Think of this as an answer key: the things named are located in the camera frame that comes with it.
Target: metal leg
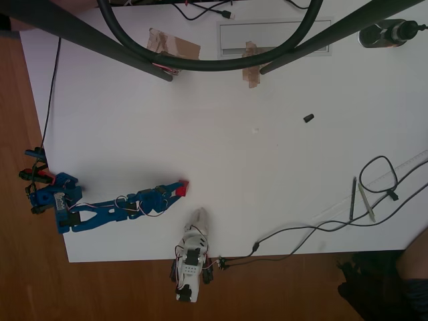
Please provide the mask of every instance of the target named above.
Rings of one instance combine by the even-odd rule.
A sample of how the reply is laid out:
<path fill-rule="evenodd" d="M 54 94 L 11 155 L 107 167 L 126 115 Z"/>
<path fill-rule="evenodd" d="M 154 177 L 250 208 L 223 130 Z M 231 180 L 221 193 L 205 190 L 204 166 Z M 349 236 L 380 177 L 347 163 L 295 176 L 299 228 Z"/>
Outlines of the metal leg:
<path fill-rule="evenodd" d="M 0 13 L 166 81 L 170 74 L 48 0 L 1 0 Z"/>
<path fill-rule="evenodd" d="M 380 20 L 386 19 L 398 12 L 406 10 L 424 0 L 372 0 L 334 25 L 315 35 L 308 41 L 296 47 L 290 53 L 274 60 L 260 70 L 267 74 L 294 60 L 304 57 L 331 43 L 341 40 Z"/>

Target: person's leg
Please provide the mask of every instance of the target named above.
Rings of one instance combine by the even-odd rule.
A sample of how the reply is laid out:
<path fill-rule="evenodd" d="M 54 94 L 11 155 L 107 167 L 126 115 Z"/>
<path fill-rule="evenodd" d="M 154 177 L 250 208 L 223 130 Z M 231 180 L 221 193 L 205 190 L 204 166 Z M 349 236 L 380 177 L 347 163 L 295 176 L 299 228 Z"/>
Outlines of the person's leg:
<path fill-rule="evenodd" d="M 428 279 L 428 229 L 397 260 L 397 271 L 403 280 Z"/>
<path fill-rule="evenodd" d="M 428 320 L 428 229 L 407 247 L 396 267 L 414 311 Z"/>

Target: white vent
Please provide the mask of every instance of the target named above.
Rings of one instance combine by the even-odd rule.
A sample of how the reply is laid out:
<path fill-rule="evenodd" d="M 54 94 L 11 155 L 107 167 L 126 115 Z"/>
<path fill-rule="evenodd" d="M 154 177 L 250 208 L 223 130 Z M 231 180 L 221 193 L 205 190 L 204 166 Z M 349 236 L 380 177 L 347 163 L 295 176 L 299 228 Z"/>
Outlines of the white vent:
<path fill-rule="evenodd" d="M 219 59 L 239 58 L 245 53 L 245 43 L 252 41 L 264 51 L 285 42 L 297 30 L 301 19 L 268 19 L 218 21 L 217 50 Z M 304 41 L 332 25 L 332 18 L 318 18 Z M 332 45 L 309 56 L 331 56 Z"/>

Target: brown packing tape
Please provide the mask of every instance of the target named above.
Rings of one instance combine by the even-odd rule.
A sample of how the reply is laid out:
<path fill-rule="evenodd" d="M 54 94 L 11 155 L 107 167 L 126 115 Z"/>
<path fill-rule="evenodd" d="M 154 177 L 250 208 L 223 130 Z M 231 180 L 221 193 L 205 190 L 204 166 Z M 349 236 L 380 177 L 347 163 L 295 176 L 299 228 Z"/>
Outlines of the brown packing tape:
<path fill-rule="evenodd" d="M 157 53 L 168 53 L 179 58 L 199 60 L 201 46 L 187 40 L 150 28 L 147 49 Z"/>
<path fill-rule="evenodd" d="M 252 42 L 248 41 L 245 43 L 246 51 L 242 57 L 254 56 L 261 53 L 261 50 Z M 248 82 L 249 88 L 255 88 L 260 84 L 260 66 L 254 66 L 242 69 L 242 79 Z"/>

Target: pen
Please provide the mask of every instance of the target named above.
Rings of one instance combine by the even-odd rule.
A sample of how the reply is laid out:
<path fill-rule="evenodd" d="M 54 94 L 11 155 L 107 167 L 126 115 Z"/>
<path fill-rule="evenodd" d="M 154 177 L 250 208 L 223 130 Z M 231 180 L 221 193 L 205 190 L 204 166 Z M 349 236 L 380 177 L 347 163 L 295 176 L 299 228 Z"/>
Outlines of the pen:
<path fill-rule="evenodd" d="M 354 177 L 354 180 L 352 181 L 352 196 L 350 199 L 350 211 L 349 211 L 350 221 L 354 219 L 355 189 L 356 189 L 356 177 Z"/>
<path fill-rule="evenodd" d="M 376 222 L 375 214 L 373 213 L 373 210 L 372 210 L 372 207 L 370 206 L 370 204 L 368 204 L 366 193 L 364 193 L 364 189 L 362 188 L 360 183 L 358 183 L 358 189 L 360 190 L 362 200 L 364 201 L 364 205 L 366 205 L 366 209 L 368 211 L 368 216 L 370 216 L 370 219 L 372 220 L 373 223 Z"/>

